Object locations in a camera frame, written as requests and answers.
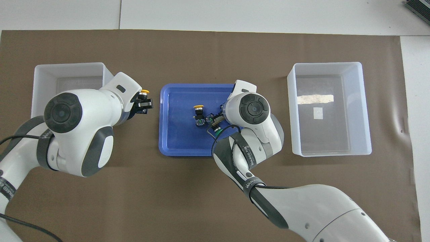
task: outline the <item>black strap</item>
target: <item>black strap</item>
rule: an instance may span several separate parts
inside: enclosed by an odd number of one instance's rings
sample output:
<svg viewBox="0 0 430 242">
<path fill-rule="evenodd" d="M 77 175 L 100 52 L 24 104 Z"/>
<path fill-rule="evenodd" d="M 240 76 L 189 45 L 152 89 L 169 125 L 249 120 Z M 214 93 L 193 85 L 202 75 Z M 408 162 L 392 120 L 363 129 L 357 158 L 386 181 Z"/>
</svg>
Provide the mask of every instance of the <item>black strap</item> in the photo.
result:
<svg viewBox="0 0 430 242">
<path fill-rule="evenodd" d="M 45 169 L 51 169 L 53 171 L 58 171 L 52 168 L 48 163 L 48 149 L 49 149 L 49 144 L 51 143 L 51 139 L 53 137 L 54 137 L 54 134 L 50 129 L 47 129 L 39 137 L 39 142 L 37 142 L 36 158 L 41 167 Z"/>
<path fill-rule="evenodd" d="M 246 162 L 248 163 L 248 168 L 251 170 L 257 165 L 257 160 L 255 159 L 254 153 L 251 150 L 251 147 L 249 146 L 248 142 L 243 138 L 243 136 L 240 133 L 234 133 L 230 135 L 234 139 L 234 141 L 237 143 L 237 146 L 239 146 L 240 151 L 242 152 L 243 156 L 246 159 Z"/>
<path fill-rule="evenodd" d="M 249 196 L 249 193 L 251 192 L 251 189 L 259 183 L 262 183 L 265 185 L 265 183 L 258 177 L 251 177 L 245 181 L 245 183 L 243 185 L 243 193 L 250 200 L 251 200 L 251 197 Z"/>
</svg>

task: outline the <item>translucent container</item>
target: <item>translucent container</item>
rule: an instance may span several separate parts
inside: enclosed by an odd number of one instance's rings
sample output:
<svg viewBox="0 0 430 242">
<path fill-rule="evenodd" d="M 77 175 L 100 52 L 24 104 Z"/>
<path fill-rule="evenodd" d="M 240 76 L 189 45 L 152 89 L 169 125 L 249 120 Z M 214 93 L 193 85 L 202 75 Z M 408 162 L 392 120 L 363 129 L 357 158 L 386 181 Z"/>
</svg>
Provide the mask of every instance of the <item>translucent container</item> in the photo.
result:
<svg viewBox="0 0 430 242">
<path fill-rule="evenodd" d="M 296 63 L 287 82 L 294 154 L 372 152 L 360 62 Z"/>
<path fill-rule="evenodd" d="M 34 68 L 31 117 L 43 115 L 46 104 L 58 93 L 72 89 L 99 89 L 113 77 L 101 62 L 38 65 Z"/>
</svg>

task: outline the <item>white table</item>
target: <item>white table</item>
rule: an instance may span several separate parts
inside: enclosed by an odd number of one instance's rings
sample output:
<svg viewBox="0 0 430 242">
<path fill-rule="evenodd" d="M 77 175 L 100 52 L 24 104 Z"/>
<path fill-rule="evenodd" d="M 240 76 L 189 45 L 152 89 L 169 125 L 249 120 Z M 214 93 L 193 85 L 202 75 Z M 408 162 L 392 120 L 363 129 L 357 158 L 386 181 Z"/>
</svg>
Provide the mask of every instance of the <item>white table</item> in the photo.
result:
<svg viewBox="0 0 430 242">
<path fill-rule="evenodd" d="M 399 35 L 422 241 L 430 241 L 430 26 L 401 0 L 0 0 L 0 30 L 162 29 Z"/>
</svg>

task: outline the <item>white label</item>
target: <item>white label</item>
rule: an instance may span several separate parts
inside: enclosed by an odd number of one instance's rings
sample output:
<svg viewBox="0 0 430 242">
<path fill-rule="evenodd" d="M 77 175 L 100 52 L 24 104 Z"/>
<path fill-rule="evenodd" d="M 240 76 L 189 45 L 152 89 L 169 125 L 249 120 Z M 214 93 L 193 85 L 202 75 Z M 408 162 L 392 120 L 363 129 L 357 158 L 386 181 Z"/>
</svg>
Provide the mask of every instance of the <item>white label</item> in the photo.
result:
<svg viewBox="0 0 430 242">
<path fill-rule="evenodd" d="M 313 118 L 323 119 L 323 108 L 313 108 Z"/>
</svg>

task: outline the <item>robotic arm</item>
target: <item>robotic arm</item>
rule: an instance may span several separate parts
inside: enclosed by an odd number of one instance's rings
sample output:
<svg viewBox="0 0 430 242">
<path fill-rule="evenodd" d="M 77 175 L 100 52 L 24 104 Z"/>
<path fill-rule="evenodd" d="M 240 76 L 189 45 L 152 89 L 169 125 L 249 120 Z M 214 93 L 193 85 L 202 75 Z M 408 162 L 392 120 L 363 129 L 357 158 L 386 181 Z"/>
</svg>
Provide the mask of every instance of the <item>robotic arm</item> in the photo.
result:
<svg viewBox="0 0 430 242">
<path fill-rule="evenodd" d="M 346 194 L 325 185 L 266 186 L 250 170 L 279 152 L 284 133 L 257 87 L 237 80 L 223 106 L 231 124 L 244 127 L 219 140 L 213 151 L 218 167 L 273 224 L 308 242 L 389 242 L 379 227 Z"/>
<path fill-rule="evenodd" d="M 15 133 L 37 139 L 13 138 L 0 155 L 0 213 L 34 167 L 81 177 L 99 171 L 111 156 L 112 126 L 136 113 L 146 114 L 152 108 L 148 93 L 120 72 L 99 90 L 70 90 L 52 98 L 44 116 L 27 121 Z M 4 219 L 0 235 L 1 241 L 21 241 Z"/>
</svg>

